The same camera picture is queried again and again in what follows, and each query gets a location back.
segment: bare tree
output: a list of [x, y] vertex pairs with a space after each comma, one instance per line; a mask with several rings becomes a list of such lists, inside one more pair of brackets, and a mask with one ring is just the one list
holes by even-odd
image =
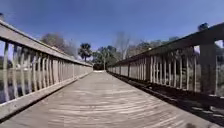
[[118, 60], [123, 60], [126, 58], [127, 49], [130, 43], [130, 37], [124, 32], [118, 32], [115, 42], [115, 48], [117, 49], [116, 58]]

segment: treeline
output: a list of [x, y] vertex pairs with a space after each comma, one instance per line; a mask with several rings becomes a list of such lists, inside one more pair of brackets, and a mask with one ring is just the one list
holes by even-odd
[[92, 62], [97, 66], [96, 69], [106, 69], [108, 65], [114, 64], [117, 61], [132, 57], [142, 52], [148, 51], [160, 45], [172, 42], [179, 39], [171, 37], [167, 41], [155, 40], [151, 42], [139, 41], [135, 44], [130, 44], [130, 38], [124, 33], [119, 33], [114, 46], [100, 47], [93, 52]]

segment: green tree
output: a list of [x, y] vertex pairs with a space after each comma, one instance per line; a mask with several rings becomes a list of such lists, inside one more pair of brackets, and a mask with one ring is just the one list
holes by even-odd
[[96, 52], [93, 53], [93, 63], [103, 65], [104, 69], [108, 65], [117, 62], [116, 58], [117, 50], [113, 46], [100, 47]]
[[86, 58], [89, 58], [92, 55], [91, 45], [89, 43], [82, 43], [80, 45], [78, 54], [86, 62]]

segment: top rail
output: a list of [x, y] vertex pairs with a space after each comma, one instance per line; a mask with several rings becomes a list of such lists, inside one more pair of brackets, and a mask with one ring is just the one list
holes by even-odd
[[65, 54], [59, 50], [56, 50], [56, 49], [52, 48], [51, 46], [34, 39], [31, 36], [28, 36], [27, 34], [19, 31], [18, 29], [14, 28], [13, 26], [11, 26], [1, 20], [0, 20], [0, 39], [10, 42], [10, 43], [21, 45], [23, 47], [25, 46], [25, 47], [31, 48], [33, 50], [37, 50], [37, 51], [58, 57], [60, 59], [64, 59], [64, 60], [68, 60], [68, 61], [77, 63], [77, 64], [92, 66], [88, 63], [81, 62], [81, 61], [71, 58], [67, 54]]
[[158, 46], [149, 51], [132, 56], [125, 60], [121, 60], [111, 66], [124, 64], [126, 62], [134, 61], [134, 60], [137, 60], [137, 59], [139, 59], [141, 57], [145, 57], [145, 56], [164, 54], [167, 52], [175, 51], [177, 49], [183, 49], [183, 48], [187, 48], [187, 47], [191, 47], [191, 46], [213, 43], [218, 40], [224, 40], [224, 23], [212, 26], [212, 27], [210, 27], [206, 30], [200, 31], [200, 32], [190, 34], [186, 37], [180, 38], [178, 40], [167, 43], [165, 45]]
[[108, 72], [205, 106], [224, 108], [224, 23], [121, 60]]

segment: foliage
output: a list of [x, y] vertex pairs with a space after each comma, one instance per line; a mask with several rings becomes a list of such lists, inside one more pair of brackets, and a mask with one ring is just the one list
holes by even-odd
[[89, 43], [82, 43], [80, 45], [78, 54], [86, 62], [86, 58], [91, 57], [92, 55], [91, 45]]
[[113, 46], [100, 47], [96, 52], [93, 53], [93, 63], [97, 64], [98, 67], [107, 67], [117, 62], [116, 55], [119, 53]]
[[68, 55], [71, 55], [74, 57], [77, 56], [77, 53], [76, 53], [77, 50], [76, 50], [75, 44], [71, 41], [66, 43], [63, 37], [58, 34], [48, 33], [42, 37], [41, 41], [63, 51], [64, 53]]
[[152, 48], [156, 48], [158, 46], [175, 41], [177, 39], [179, 39], [179, 37], [173, 36], [170, 37], [168, 41], [162, 41], [162, 40], [153, 40], [151, 42], [141, 41], [138, 45], [129, 45], [127, 49], [126, 58], [146, 52]]

